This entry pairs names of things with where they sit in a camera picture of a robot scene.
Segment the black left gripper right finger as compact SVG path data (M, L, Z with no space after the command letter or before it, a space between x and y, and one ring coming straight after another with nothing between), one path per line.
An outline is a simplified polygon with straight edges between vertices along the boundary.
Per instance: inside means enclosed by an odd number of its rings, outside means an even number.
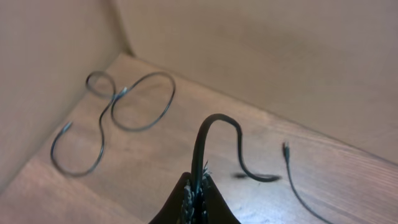
M208 174L203 176L203 199L208 224L240 224Z

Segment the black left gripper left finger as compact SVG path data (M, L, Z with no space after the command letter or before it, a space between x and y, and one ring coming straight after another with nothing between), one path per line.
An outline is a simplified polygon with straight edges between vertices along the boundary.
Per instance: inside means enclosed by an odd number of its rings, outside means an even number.
M177 224L184 200L184 188L190 180L191 173L184 172L157 215L149 224Z

